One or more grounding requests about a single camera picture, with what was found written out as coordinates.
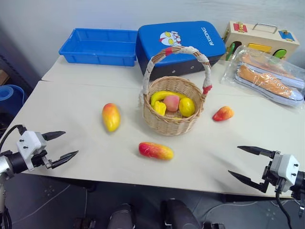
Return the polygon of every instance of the white shoe sole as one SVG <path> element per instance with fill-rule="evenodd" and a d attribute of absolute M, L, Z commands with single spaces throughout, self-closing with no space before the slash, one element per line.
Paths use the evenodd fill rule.
<path fill-rule="evenodd" d="M 295 88 L 299 88 L 299 89 L 304 89 L 305 88 L 305 82 L 302 79 L 298 79 L 298 78 L 291 79 L 291 78 L 285 77 L 283 75 L 278 75 L 276 73 L 269 72 L 267 70 L 255 67 L 251 64 L 244 63 L 244 62 L 239 62 L 237 64 L 238 68 L 241 65 L 245 65 L 247 68 L 249 68 L 251 70 L 254 70 L 257 73 L 270 73 L 270 74 L 274 75 L 277 79 L 281 80 L 282 83 L 287 85 L 287 86 L 291 86 L 291 87 L 295 87 Z"/>
<path fill-rule="evenodd" d="M 242 84 L 244 86 L 247 86 L 251 89 L 255 89 L 256 91 L 258 91 L 259 93 L 261 93 L 263 96 L 267 97 L 268 99 L 274 101 L 274 102 L 277 102 L 279 104 L 284 104 L 284 105 L 287 105 L 287 106 L 299 106 L 301 104 L 304 103 L 304 98 L 302 96 L 301 93 L 299 93 L 296 89 L 293 89 L 293 92 L 291 94 L 292 97 L 294 98 L 285 98 L 285 97 L 282 97 L 280 95 L 277 95 L 277 94 L 274 94 L 264 88 L 261 88 L 255 84 L 253 84 L 252 82 L 250 81 L 247 81 L 243 78 L 241 78 L 238 73 L 235 74 L 235 79 L 236 79 L 236 82 L 239 83 L 239 84 Z"/>

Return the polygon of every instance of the plastic bag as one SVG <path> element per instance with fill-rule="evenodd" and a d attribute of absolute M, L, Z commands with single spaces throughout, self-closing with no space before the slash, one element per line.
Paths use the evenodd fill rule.
<path fill-rule="evenodd" d="M 304 107 L 305 70 L 259 50 L 239 46 L 221 83 L 250 88 L 285 106 Z"/>

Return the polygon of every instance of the cartoon character print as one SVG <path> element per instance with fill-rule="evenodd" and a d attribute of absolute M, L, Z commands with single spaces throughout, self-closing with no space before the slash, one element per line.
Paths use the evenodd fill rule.
<path fill-rule="evenodd" d="M 168 46 L 181 46 L 181 38 L 175 31 L 161 33 L 159 41 Z"/>

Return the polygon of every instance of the blue mat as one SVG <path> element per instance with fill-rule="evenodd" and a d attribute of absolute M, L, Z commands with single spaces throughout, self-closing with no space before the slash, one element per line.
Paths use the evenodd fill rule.
<path fill-rule="evenodd" d="M 8 84 L 0 86 L 0 111 L 15 116 L 22 108 L 26 95 L 21 87 Z"/>

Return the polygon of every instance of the wicker basket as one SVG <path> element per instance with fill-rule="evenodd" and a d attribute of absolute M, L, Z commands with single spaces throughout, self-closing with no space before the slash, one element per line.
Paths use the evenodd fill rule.
<path fill-rule="evenodd" d="M 163 60 L 167 55 L 171 53 L 193 54 L 197 58 L 197 60 L 203 64 L 205 69 L 203 93 L 198 87 L 196 87 L 195 84 L 177 76 L 165 76 L 155 80 L 149 85 L 149 78 L 154 65 L 159 61 Z M 188 132 L 196 122 L 197 118 L 200 116 L 200 113 L 203 111 L 203 104 L 205 102 L 205 98 L 207 96 L 208 91 L 212 87 L 210 76 L 211 66 L 209 60 L 206 58 L 205 55 L 201 54 L 197 49 L 191 46 L 169 47 L 167 49 L 163 49 L 157 55 L 152 57 L 147 65 L 143 80 L 143 116 L 146 123 L 162 135 L 180 135 Z M 182 115 L 179 111 L 166 111 L 165 116 L 156 113 L 150 105 L 150 97 L 155 92 L 163 90 L 179 92 L 191 98 L 195 103 L 195 113 L 188 118 L 182 118 Z"/>

